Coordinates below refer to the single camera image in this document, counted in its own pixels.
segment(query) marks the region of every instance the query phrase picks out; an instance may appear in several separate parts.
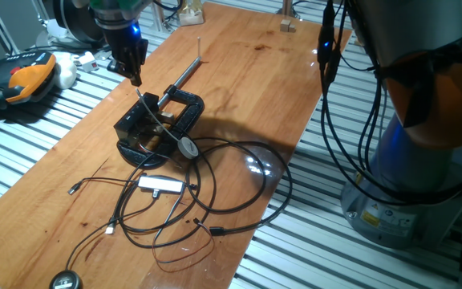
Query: usb connector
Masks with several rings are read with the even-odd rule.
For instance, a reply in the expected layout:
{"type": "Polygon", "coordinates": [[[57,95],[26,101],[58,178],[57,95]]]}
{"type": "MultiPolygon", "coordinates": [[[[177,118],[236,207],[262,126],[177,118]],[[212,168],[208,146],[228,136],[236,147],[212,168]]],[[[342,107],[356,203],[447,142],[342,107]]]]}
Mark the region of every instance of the usb connector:
{"type": "Polygon", "coordinates": [[[81,186],[81,181],[75,183],[75,184],[69,189],[68,193],[69,193],[69,194],[75,193],[75,192],[79,189],[80,186],[81,186]]]}
{"type": "Polygon", "coordinates": [[[112,217],[110,221],[113,221],[106,227],[106,231],[104,232],[105,234],[113,234],[116,230],[116,221],[112,217]]]}

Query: yellow warning label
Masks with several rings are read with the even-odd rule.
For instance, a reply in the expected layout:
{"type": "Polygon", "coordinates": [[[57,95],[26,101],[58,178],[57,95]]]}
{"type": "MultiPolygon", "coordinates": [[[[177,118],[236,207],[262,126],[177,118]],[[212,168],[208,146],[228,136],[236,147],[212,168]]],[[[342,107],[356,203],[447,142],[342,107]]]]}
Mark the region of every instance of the yellow warning label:
{"type": "Polygon", "coordinates": [[[374,226],[377,228],[379,225],[379,218],[374,216],[373,214],[368,213],[366,210],[363,211],[363,214],[361,214],[361,219],[370,225],[374,226]]]}

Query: metal screw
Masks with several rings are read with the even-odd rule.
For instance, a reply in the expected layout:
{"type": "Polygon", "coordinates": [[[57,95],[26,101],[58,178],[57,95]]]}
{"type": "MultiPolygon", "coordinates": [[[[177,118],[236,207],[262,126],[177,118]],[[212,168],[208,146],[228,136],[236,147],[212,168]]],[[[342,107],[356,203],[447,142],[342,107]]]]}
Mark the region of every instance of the metal screw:
{"type": "Polygon", "coordinates": [[[358,213],[356,213],[356,212],[346,212],[346,215],[349,218],[356,218],[358,216],[358,213]]]}

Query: robot end effector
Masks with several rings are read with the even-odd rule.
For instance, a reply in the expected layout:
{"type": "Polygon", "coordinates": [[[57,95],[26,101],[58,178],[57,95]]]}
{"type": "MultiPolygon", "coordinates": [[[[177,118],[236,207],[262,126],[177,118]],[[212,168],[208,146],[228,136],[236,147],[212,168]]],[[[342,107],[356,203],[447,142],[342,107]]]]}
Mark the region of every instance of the robot end effector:
{"type": "Polygon", "coordinates": [[[148,41],[142,39],[137,19],[151,2],[152,0],[73,0],[76,7],[90,4],[95,22],[103,29],[104,38],[113,56],[107,69],[129,78],[136,87],[142,84],[140,68],[145,62],[148,49],[148,41]]]}

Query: blue light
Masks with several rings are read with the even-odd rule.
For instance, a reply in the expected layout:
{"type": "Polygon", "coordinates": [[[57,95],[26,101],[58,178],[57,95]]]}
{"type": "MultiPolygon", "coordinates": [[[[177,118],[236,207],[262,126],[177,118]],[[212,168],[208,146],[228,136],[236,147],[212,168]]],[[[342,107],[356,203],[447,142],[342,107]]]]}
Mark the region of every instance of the blue light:
{"type": "Polygon", "coordinates": [[[139,29],[137,26],[132,25],[132,28],[133,28],[133,32],[134,32],[135,34],[140,33],[140,29],[139,29]]]}

